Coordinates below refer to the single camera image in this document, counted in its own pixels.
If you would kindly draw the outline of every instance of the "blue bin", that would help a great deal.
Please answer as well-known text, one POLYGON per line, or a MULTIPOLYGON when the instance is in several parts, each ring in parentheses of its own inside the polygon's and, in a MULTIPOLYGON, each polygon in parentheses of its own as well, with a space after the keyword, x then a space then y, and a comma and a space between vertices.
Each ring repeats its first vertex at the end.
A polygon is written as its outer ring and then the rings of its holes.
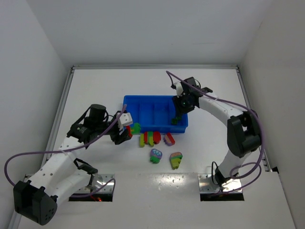
POLYGON ((123 104, 127 104, 133 123, 141 125, 142 133, 184 133, 188 126, 187 114, 177 125, 171 124, 172 118, 175 118, 175 107, 170 95, 126 95, 123 104))

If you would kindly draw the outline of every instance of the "white wall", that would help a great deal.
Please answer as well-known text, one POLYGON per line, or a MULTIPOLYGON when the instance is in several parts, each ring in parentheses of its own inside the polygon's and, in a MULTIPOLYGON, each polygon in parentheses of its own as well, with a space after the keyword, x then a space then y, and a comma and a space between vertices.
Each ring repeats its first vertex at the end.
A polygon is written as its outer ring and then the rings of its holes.
POLYGON ((272 0, 27 0, 72 64, 237 64, 272 0))
MULTIPOLYGON (((44 150, 68 70, 25 0, 0 0, 0 228, 13 212, 13 188, 3 174, 16 153, 44 150)), ((14 182, 37 171, 39 156, 16 158, 14 182)))
POLYGON ((274 0, 241 65, 297 228, 305 228, 305 1, 274 0))

